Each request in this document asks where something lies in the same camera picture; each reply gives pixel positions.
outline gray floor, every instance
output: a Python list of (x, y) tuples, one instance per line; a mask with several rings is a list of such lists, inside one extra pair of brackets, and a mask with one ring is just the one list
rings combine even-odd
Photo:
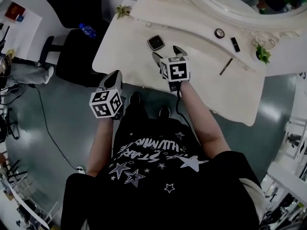
[[(259, 180), (277, 154), (284, 136), (295, 94), (296, 75), (269, 77), (265, 81), (260, 108), (254, 126), (228, 121), (215, 115), (232, 150), (244, 153)], [(53, 76), (47, 85), (40, 85), (49, 131), (73, 166), (86, 166), (88, 153), (97, 128), (89, 98), (94, 88), (71, 84)], [(124, 85), (128, 98), (139, 91), (150, 117), (157, 116), (164, 104), (175, 115), (177, 98), (171, 94)], [(11, 94), (6, 102), (15, 98)], [(20, 171), (27, 169), (33, 182), (30, 193), (46, 210), (62, 201), (65, 181), (74, 173), (47, 134), (43, 112), (36, 89), (27, 87), (24, 95), (12, 105), (12, 120), (18, 121), (19, 140), (8, 137), (8, 155), (12, 162), (21, 160)]]

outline white vanity table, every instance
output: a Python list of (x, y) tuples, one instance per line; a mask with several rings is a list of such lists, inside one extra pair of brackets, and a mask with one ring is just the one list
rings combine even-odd
[[(267, 30), (259, 32), (249, 28), (246, 20), (240, 22), (239, 15), (229, 17), (231, 20), (235, 18), (236, 22), (214, 16), (212, 11), (202, 10), (190, 0), (138, 0), (130, 18), (113, 19), (93, 69), (104, 73), (119, 69), (125, 83), (169, 92), (168, 83), (161, 78), (151, 57), (152, 50), (147, 45), (147, 39), (160, 35), (165, 47), (158, 50), (158, 54), (174, 55), (173, 45), (187, 51), (190, 82), (204, 103), (229, 120), (251, 126), (266, 75), (266, 66), (252, 57), (256, 49), (251, 40), (264, 38), (268, 44), (275, 45), (284, 32), (281, 29), (277, 33), (267, 32), (274, 26), (272, 21), (269, 25), (261, 25), (261, 20), (250, 18), (251, 21), (258, 20), (257, 26)], [(225, 32), (224, 38), (215, 37), (217, 28)], [(231, 37), (236, 38), (240, 52), (235, 52)], [(234, 60), (220, 76), (230, 58)]]

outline water bottle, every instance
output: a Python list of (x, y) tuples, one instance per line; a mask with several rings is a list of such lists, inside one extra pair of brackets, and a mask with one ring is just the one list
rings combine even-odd
[(79, 28), (85, 33), (85, 35), (88, 35), (90, 38), (96, 38), (96, 31), (91, 26), (81, 23)]

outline small plant decoration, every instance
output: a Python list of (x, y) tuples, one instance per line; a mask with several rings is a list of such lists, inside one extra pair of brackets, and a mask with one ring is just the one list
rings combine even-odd
[(256, 50), (256, 56), (260, 61), (262, 61), (264, 64), (267, 65), (269, 63), (269, 58), (271, 57), (271, 53), (266, 51), (262, 45), (258, 44)]
[(124, 16), (130, 16), (132, 7), (131, 6), (121, 6), (116, 7), (117, 19), (123, 18)]

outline sneaker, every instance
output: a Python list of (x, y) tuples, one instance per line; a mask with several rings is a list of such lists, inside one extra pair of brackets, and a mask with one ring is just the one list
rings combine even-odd
[(48, 71), (48, 77), (45, 81), (45, 84), (47, 84), (49, 82), (50, 78), (52, 77), (52, 75), (54, 73), (54, 67), (49, 67), (49, 69), (47, 71)]
[(129, 98), (130, 104), (140, 104), (141, 103), (141, 95), (138, 92), (134, 92)]
[(167, 106), (162, 106), (159, 111), (159, 118), (170, 118), (171, 110)]

